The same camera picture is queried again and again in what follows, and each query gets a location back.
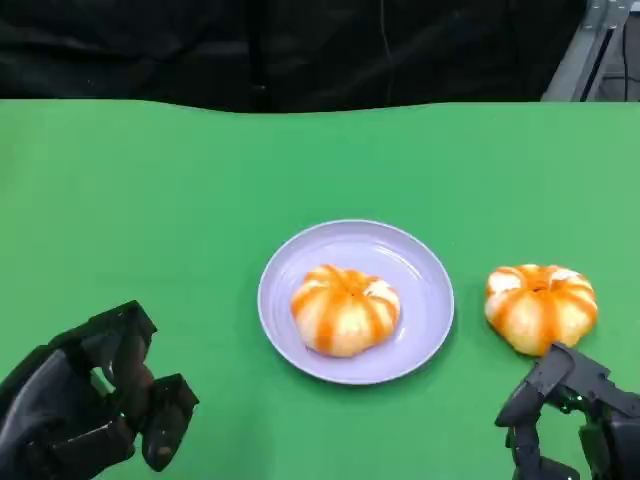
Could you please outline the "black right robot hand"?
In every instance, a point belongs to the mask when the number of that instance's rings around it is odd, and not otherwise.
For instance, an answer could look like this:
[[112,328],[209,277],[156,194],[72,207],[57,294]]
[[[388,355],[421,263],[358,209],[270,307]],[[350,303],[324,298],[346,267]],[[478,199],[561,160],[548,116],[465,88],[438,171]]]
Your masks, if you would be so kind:
[[639,477],[639,395],[608,379],[610,370],[577,350],[551,344],[509,396],[495,425],[507,430],[515,479],[578,479],[578,471],[541,454],[537,423],[544,405],[580,411],[579,438],[593,479]]

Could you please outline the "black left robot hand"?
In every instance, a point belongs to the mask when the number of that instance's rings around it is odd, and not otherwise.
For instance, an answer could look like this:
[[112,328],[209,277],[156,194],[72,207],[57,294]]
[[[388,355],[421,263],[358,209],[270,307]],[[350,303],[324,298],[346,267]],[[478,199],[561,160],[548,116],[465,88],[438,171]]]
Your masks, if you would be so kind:
[[36,347],[1,383],[1,476],[92,479],[136,452],[173,460],[199,400],[145,364],[157,328],[132,300]]

